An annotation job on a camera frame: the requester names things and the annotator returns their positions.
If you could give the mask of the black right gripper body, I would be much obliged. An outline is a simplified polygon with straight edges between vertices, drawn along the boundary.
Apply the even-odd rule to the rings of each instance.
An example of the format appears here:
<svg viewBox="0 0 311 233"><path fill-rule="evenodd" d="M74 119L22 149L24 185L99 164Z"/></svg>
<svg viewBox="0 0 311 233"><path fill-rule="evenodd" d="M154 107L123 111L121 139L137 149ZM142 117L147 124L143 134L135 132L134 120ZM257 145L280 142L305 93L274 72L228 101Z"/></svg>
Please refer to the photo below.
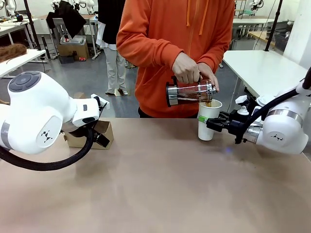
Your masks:
<svg viewBox="0 0 311 233"><path fill-rule="evenodd" d="M235 143L240 144L242 137L246 131L244 124L246 122L246 116L238 114L237 110L233 110L229 115L229 128L228 132L235 135Z"/></svg>

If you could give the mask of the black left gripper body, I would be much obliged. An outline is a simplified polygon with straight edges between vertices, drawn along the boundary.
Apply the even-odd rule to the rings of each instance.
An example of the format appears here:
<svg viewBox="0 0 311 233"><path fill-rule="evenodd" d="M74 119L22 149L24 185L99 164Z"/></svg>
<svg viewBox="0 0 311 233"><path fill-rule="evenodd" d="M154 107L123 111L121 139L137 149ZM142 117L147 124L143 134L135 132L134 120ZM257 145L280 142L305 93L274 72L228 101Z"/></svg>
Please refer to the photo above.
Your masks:
<svg viewBox="0 0 311 233"><path fill-rule="evenodd" d="M93 128L97 121L92 121L83 126L75 126L71 121L63 124L63 132L69 133L72 136L90 136L94 135Z"/></svg>

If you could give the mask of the person's left hand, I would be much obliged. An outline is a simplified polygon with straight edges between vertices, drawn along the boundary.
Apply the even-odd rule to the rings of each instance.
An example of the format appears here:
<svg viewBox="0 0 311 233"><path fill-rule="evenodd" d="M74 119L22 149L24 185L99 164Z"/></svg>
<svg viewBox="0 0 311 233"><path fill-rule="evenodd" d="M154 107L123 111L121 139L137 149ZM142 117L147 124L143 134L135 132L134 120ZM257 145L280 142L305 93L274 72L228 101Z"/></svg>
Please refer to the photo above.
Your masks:
<svg viewBox="0 0 311 233"><path fill-rule="evenodd" d="M198 68L199 71L201 72L202 76L204 79L209 79L212 86L214 86L216 88L216 92L219 92L219 83L218 83L218 79L216 78L216 76L214 75L212 69L210 68L210 66L208 66L205 63L198 63Z"/></svg>

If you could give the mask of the person's right hand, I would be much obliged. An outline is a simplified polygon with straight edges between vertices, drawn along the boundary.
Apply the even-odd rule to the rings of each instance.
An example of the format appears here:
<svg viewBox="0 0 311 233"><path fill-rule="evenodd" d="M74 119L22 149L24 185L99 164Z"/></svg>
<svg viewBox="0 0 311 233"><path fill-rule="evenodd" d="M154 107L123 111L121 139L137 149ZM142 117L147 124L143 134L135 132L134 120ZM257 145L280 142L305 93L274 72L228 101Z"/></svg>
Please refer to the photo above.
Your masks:
<svg viewBox="0 0 311 233"><path fill-rule="evenodd" d="M198 65L183 52L176 57L172 71L177 80L183 84L197 83L200 80Z"/></svg>

